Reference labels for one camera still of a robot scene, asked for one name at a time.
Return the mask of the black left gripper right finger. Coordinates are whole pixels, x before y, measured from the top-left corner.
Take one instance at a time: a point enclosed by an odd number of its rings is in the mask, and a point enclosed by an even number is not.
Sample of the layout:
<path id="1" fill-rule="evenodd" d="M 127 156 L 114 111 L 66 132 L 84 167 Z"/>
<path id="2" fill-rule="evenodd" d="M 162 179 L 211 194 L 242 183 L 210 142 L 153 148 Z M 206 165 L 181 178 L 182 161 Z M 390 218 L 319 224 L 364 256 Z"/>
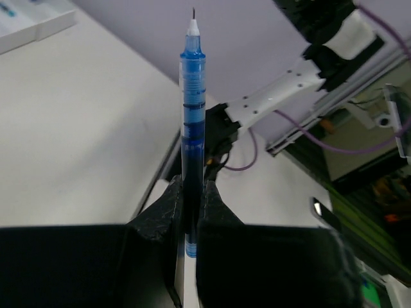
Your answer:
<path id="1" fill-rule="evenodd" d="M 361 307 L 354 255 L 336 230 L 248 225 L 205 185 L 197 225 L 202 307 Z"/>

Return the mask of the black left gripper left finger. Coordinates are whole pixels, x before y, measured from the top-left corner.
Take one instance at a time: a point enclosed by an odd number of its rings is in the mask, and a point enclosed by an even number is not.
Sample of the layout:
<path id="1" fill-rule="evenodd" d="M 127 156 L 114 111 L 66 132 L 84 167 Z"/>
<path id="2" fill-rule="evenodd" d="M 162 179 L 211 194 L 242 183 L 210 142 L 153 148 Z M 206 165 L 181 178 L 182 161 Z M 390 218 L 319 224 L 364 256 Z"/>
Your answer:
<path id="1" fill-rule="evenodd" d="M 182 307 L 182 180 L 125 224 L 1 229 L 2 307 Z"/>

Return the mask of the blue pen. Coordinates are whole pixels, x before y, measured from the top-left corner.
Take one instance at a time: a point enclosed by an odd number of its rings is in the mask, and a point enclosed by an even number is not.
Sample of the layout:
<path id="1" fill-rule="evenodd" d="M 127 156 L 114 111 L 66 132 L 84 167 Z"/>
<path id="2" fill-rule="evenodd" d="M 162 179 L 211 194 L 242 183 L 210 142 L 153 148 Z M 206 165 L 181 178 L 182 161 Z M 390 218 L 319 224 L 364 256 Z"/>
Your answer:
<path id="1" fill-rule="evenodd" d="M 198 208 L 203 191 L 205 121 L 206 121 L 206 56 L 201 49 L 200 30 L 193 8 L 180 54 L 179 87 L 182 103 L 180 127 L 182 187 L 185 211 L 185 241 L 188 257 L 197 256 Z"/>

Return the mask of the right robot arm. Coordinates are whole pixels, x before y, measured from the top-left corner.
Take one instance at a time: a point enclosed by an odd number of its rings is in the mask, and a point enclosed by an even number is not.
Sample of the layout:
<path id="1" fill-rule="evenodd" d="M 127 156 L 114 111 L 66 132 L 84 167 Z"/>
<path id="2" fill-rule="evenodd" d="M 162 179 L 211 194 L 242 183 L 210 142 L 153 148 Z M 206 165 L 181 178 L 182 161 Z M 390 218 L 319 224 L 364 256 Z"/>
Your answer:
<path id="1" fill-rule="evenodd" d="M 220 165 L 238 137 L 299 94 L 332 92 L 383 46 L 383 39 L 353 1 L 275 1 L 308 43 L 300 58 L 273 83 L 219 103 L 206 112 L 206 166 Z"/>

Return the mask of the teal pen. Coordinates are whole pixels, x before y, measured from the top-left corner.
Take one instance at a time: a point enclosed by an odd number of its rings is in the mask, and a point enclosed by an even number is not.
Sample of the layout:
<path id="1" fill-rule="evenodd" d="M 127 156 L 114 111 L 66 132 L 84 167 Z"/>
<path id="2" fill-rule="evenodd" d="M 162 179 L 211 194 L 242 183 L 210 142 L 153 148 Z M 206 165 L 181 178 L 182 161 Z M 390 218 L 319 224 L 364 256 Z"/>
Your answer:
<path id="1" fill-rule="evenodd" d="M 0 9 L 8 16 L 15 17 L 15 12 L 7 4 L 0 2 Z"/>

